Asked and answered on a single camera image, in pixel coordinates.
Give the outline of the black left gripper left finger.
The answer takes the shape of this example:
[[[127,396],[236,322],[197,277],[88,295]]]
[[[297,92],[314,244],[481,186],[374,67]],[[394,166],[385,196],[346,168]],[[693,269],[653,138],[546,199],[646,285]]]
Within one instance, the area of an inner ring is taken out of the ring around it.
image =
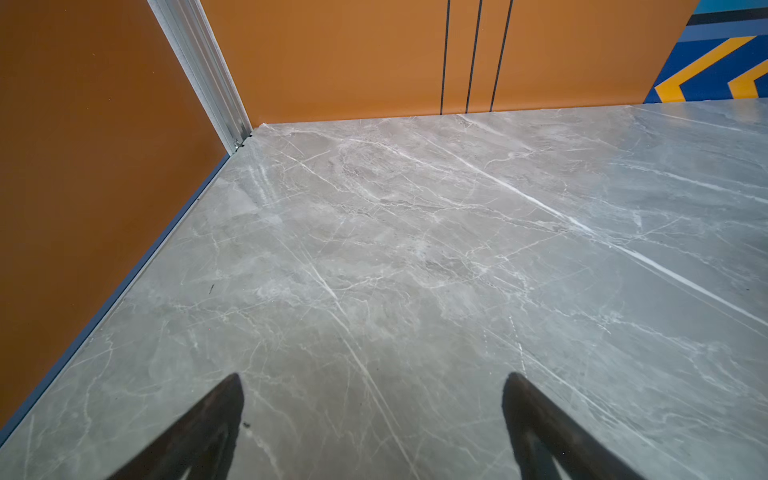
[[[244,407],[238,374],[219,382],[112,479],[225,479]]]

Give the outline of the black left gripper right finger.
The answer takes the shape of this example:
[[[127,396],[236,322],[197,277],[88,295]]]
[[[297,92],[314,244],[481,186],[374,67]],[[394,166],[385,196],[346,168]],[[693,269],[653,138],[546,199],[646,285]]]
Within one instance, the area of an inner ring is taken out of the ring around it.
[[[523,479],[640,479],[519,372],[508,375],[501,404]]]

